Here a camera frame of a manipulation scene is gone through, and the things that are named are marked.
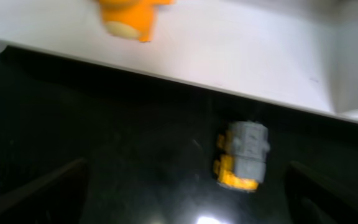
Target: black surface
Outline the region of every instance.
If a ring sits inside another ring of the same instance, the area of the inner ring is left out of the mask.
[[[269,129],[256,194],[211,178],[227,119]],[[82,223],[291,223],[283,175],[300,161],[358,196],[358,124],[25,50],[0,55],[0,195],[77,158],[91,180]]]

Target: stuffed animal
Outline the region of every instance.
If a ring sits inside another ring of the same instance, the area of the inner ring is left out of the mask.
[[[106,30],[115,36],[151,41],[156,4],[173,0],[99,0]]]

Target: toy vehicle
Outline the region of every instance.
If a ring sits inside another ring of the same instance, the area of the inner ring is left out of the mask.
[[[214,173],[224,187],[254,192],[264,181],[265,160],[270,150],[267,128],[259,123],[234,122],[217,139]]]

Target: dark blurry object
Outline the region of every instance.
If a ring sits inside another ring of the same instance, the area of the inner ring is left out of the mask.
[[[294,223],[358,223],[358,199],[299,162],[290,164],[285,193]]]
[[[78,223],[88,186],[88,166],[77,159],[0,197],[0,224]]]

